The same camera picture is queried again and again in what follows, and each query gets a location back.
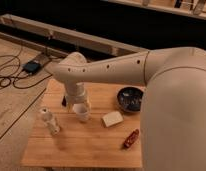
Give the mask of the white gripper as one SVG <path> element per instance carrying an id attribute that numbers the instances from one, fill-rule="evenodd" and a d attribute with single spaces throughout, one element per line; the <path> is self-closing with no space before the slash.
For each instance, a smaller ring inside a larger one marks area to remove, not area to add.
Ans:
<path id="1" fill-rule="evenodd" d="M 71 110 L 75 104 L 84 104 L 87 109 L 90 108 L 88 94 L 83 83 L 69 83 L 64 87 L 68 110 Z"/>

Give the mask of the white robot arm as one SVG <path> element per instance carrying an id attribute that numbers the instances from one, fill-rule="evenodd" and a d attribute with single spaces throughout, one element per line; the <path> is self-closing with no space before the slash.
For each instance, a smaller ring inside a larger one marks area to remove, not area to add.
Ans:
<path id="1" fill-rule="evenodd" d="M 53 69 L 67 102 L 84 103 L 86 82 L 139 85 L 144 171 L 206 171 L 206 51 L 178 47 L 88 63 L 79 52 Z"/>

